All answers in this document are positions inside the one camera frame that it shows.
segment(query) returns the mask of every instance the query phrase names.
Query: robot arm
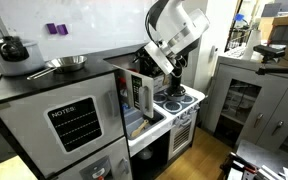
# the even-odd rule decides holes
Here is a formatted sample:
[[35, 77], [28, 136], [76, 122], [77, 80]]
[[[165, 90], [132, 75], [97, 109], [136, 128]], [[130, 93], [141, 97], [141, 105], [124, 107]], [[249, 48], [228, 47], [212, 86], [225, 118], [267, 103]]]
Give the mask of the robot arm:
[[175, 58], [187, 55], [198, 46], [198, 39], [209, 27], [203, 12], [197, 9], [189, 16], [183, 9], [182, 0], [157, 1], [149, 10], [146, 23], [162, 39], [156, 44], [146, 24], [152, 42], [145, 49], [165, 74], [173, 71]]

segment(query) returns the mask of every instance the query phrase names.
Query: stovetop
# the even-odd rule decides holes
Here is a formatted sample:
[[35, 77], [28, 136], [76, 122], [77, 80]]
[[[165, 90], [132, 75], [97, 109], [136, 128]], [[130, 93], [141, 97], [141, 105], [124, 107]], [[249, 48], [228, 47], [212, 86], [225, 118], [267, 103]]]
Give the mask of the stovetop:
[[165, 91], [163, 90], [154, 94], [154, 103], [173, 115], [197, 101], [195, 97], [188, 94], [185, 95], [182, 101], [170, 101], [167, 99]]

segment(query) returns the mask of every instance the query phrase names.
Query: black kettle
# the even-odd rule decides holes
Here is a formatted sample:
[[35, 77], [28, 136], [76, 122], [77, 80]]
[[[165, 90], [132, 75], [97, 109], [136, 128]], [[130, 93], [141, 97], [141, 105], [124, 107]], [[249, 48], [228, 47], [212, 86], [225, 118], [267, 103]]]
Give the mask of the black kettle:
[[0, 54], [5, 61], [19, 62], [27, 59], [29, 54], [19, 37], [4, 36], [0, 40]]

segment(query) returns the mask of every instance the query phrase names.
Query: burner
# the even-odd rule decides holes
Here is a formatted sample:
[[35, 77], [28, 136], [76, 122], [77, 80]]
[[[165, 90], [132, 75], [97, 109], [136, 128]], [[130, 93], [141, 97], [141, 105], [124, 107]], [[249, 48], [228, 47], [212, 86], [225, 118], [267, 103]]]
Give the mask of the burner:
[[189, 95], [185, 95], [184, 99], [181, 101], [181, 103], [183, 104], [191, 104], [194, 102], [194, 98], [192, 96]]
[[166, 101], [166, 96], [163, 94], [154, 94], [154, 102], [155, 103], [164, 103]]
[[182, 110], [182, 105], [178, 102], [169, 101], [163, 105], [163, 108], [169, 112], [175, 113]]

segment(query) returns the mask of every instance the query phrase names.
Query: sink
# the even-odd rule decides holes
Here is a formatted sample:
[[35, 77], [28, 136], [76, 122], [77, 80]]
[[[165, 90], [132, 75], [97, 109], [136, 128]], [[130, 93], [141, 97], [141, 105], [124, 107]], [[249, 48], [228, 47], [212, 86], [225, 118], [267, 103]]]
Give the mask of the sink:
[[[135, 108], [131, 108], [124, 113], [124, 119], [127, 131], [127, 138], [129, 140], [134, 140], [139, 136], [141, 136], [142, 134], [144, 134], [149, 129], [151, 129], [152, 127], [156, 126], [158, 123], [162, 122], [165, 119], [165, 117], [159, 112], [154, 110], [154, 117], [149, 118], [143, 115], [141, 111]], [[145, 119], [149, 121], [149, 124], [144, 127], [144, 129], [139, 135], [137, 135], [136, 137], [131, 137], [132, 132], [136, 130], [144, 122]]]

